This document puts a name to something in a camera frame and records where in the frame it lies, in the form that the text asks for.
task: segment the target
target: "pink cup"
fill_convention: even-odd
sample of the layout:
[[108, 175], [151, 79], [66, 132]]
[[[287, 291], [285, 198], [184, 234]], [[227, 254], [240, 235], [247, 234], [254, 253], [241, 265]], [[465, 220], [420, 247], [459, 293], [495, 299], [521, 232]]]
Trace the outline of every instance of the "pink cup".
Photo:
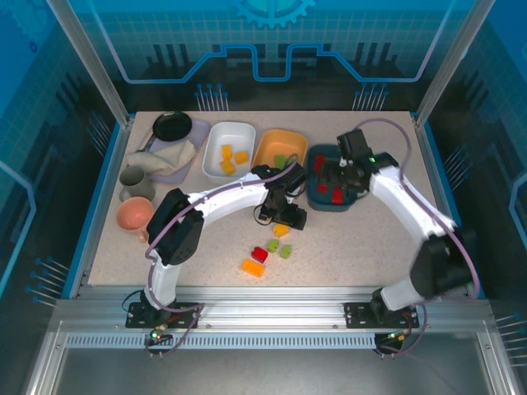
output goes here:
[[115, 220], [128, 233], [137, 235], [141, 243], [148, 240], [147, 225], [154, 216], [154, 206], [144, 197], [131, 197], [119, 205]]

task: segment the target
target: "green block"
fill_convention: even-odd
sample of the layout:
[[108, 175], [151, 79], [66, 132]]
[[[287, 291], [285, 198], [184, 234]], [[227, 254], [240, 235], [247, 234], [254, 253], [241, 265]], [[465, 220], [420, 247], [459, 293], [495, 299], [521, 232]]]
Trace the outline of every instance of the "green block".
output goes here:
[[275, 155], [274, 167], [278, 167], [279, 169], [286, 167], [286, 157], [284, 155]]
[[280, 258], [288, 259], [291, 257], [292, 247], [289, 244], [286, 244], [280, 250]]
[[280, 242], [278, 240], [271, 240], [267, 246], [267, 250], [270, 253], [276, 253], [278, 251], [278, 247], [280, 247]]

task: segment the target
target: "lavender tray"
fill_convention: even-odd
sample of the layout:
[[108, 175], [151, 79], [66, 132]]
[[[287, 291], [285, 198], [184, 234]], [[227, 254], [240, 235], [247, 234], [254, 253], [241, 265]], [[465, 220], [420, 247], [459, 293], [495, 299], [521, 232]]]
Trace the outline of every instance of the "lavender tray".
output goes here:
[[[182, 140], [177, 140], [175, 142], [162, 142], [159, 139], [154, 140], [152, 143], [152, 146], [150, 147], [150, 152], [156, 152], [159, 150], [162, 150], [163, 148], [167, 148], [168, 146], [177, 144], [179, 142], [183, 142], [187, 139], [190, 140], [196, 147], [196, 152], [199, 152], [201, 146], [207, 139], [208, 133], [211, 130], [211, 124], [207, 121], [203, 121], [202, 119], [195, 119], [192, 118], [192, 129], [190, 129], [189, 134], [186, 138]], [[189, 173], [190, 166], [192, 166], [194, 157], [185, 167], [175, 171], [172, 174], [169, 175], [150, 175], [150, 179], [152, 181], [158, 182], [158, 183], [165, 183], [165, 184], [181, 184], [187, 174]]]

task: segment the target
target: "white bowl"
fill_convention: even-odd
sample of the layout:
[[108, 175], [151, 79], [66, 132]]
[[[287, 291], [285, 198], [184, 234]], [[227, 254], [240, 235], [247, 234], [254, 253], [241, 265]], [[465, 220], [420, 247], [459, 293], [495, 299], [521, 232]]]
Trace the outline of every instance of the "white bowl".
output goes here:
[[[208, 135], [203, 158], [202, 168], [205, 175], [215, 184], [226, 184], [249, 173], [255, 138], [256, 130], [248, 123], [220, 122], [214, 125]], [[224, 145], [231, 146], [231, 162], [236, 168], [236, 172], [230, 176], [227, 176], [220, 166], [220, 162], [223, 161], [222, 146]], [[239, 151], [247, 152], [249, 157], [243, 165], [234, 162], [234, 155]]]

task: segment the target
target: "orange cube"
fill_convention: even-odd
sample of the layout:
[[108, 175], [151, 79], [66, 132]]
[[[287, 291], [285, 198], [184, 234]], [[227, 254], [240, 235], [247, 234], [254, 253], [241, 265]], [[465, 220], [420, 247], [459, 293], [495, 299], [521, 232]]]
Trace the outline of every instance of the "orange cube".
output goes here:
[[249, 161], [249, 156], [247, 155], [247, 152], [240, 151], [240, 152], [235, 153], [234, 162], [237, 165], [243, 165], [245, 162], [248, 162], [248, 161]]
[[241, 270], [248, 272], [253, 276], [261, 277], [264, 274], [265, 266], [251, 261], [250, 259], [246, 259], [241, 265]]
[[236, 172], [236, 168], [228, 159], [221, 161], [220, 166], [222, 167], [223, 171], [225, 171], [226, 175], [233, 175]]
[[224, 160], [232, 158], [231, 146], [229, 146], [228, 144], [222, 146], [222, 155]]

